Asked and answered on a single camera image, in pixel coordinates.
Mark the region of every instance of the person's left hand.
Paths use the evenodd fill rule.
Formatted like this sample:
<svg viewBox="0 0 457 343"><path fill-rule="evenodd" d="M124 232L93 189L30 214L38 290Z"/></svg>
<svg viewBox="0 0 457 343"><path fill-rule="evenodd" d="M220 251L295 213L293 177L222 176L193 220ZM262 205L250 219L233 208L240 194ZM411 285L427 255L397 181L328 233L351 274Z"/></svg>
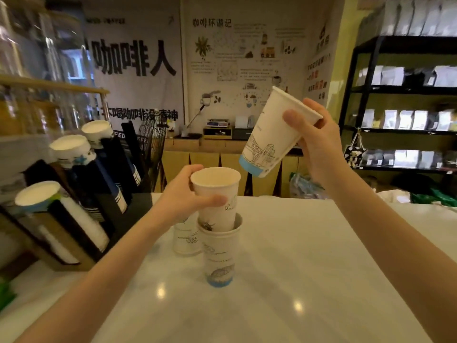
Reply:
<svg viewBox="0 0 457 343"><path fill-rule="evenodd" d="M166 232L171 225L182 222L192 213L207 207L225 205L227 198L222 195L197 196L191 190L190 176L203 169L203 165L187 165L167 184L164 192L147 213L151 219L158 219Z"/></svg>

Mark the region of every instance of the person's right arm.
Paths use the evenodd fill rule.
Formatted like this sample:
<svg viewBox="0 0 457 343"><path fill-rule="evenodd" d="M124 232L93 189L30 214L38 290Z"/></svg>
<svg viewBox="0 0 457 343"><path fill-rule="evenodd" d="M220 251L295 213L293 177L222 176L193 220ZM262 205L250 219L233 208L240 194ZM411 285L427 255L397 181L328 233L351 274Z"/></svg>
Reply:
<svg viewBox="0 0 457 343"><path fill-rule="evenodd" d="M320 104L316 126L295 111L284 112L301 133L300 145L313 179L334 200L417 320L435 342L457 341L457 263L409 225L345 162L338 125Z"/></svg>

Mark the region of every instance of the forearm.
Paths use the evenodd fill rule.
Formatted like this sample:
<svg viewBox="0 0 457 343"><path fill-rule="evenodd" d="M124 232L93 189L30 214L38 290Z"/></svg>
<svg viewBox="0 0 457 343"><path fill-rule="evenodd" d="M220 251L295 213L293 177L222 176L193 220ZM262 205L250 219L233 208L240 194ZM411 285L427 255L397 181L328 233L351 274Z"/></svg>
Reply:
<svg viewBox="0 0 457 343"><path fill-rule="evenodd" d="M164 221L147 216L70 291L18 338L18 343L90 342L159 238ZM154 226L147 222L155 221Z"/></svg>
<svg viewBox="0 0 457 343"><path fill-rule="evenodd" d="M346 164L324 184L341 213L435 342L457 337L457 264Z"/></svg>

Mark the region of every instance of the person's left arm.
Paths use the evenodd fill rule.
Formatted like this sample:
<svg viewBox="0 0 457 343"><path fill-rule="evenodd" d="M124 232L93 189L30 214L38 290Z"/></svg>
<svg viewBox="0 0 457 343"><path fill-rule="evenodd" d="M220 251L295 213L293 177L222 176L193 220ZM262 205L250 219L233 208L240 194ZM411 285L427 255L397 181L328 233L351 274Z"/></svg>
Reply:
<svg viewBox="0 0 457 343"><path fill-rule="evenodd" d="M195 211L225 204L223 196L200 197L191 191L189 177L202 168L185 166L151 210L15 343L90 342L157 239Z"/></svg>

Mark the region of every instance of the white countertop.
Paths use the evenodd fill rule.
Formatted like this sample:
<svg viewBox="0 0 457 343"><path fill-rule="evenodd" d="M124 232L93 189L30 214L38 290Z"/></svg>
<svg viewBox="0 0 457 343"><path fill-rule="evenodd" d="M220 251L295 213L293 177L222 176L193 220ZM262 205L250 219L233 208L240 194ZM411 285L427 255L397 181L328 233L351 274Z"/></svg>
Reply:
<svg viewBox="0 0 457 343"><path fill-rule="evenodd" d="M457 260L457 213L393 207ZM94 342L430 342L332 201L239 197L238 212L229 286L206 283L202 254L175 254L170 230ZM37 262L16 278L19 296L0 314L0 341L12 342L80 276Z"/></svg>

